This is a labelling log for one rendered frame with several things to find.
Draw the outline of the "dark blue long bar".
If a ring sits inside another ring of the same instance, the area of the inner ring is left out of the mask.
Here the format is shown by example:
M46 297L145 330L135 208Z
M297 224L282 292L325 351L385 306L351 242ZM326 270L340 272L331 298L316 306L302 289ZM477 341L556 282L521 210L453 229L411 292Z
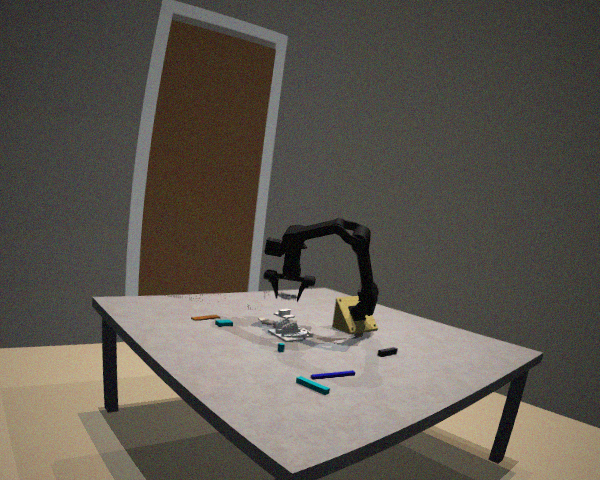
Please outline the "dark blue long bar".
M336 373L325 373L325 374L314 374L311 375L312 379L323 379L323 378L332 378L332 377L343 377L343 376L353 376L355 375L355 371L348 372L336 372Z

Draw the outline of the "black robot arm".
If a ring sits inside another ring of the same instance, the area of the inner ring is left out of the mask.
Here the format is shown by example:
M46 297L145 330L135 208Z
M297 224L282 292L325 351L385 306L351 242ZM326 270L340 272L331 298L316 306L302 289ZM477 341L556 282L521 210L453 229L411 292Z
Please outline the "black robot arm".
M351 235L347 230L353 230ZM281 257L285 254L285 259L299 261L301 249L306 249L304 241L312 238L326 235L337 234L346 243L352 245L357 254L361 284L358 289L360 301L355 306L349 306L354 321L365 320L367 316L374 313L377 303L378 289L373 280L369 244L370 229L354 221L347 221L343 218L336 218L322 223L309 226L291 225L284 233L282 239L268 237L265 245L265 254Z

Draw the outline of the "orange flat bar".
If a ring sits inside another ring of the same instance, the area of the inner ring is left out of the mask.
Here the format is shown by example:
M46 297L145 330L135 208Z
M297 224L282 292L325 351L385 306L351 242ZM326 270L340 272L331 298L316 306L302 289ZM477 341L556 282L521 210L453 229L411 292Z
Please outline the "orange flat bar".
M193 317L192 319L194 319L196 321L201 321L201 320L214 319L214 318L220 319L220 317L217 315L206 315L206 316L200 316L200 317Z

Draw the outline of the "teal rectangular bar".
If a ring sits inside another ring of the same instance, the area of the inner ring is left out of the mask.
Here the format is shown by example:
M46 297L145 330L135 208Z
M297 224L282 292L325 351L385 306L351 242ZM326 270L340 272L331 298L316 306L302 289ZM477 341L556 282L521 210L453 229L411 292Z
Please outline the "teal rectangular bar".
M319 383L315 383L313 381L310 381L309 379L305 378L305 377L296 377L296 383L297 384L301 384L303 386L308 387L311 390L315 390L323 395L325 394L329 394L330 388L327 388Z

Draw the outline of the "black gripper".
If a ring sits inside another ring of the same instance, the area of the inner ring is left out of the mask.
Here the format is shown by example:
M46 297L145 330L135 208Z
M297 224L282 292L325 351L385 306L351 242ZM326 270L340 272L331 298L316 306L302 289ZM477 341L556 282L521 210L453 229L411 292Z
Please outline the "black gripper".
M297 302L305 288L308 288L309 286L314 287L316 281L316 278L314 276L305 275L305 277L298 277L299 263L300 260L295 261L284 258L283 274L278 274L275 270L267 270L266 272L264 272L263 279L266 279L268 280L268 282L271 283L276 298L278 296L279 279L297 281L302 283L300 285Z

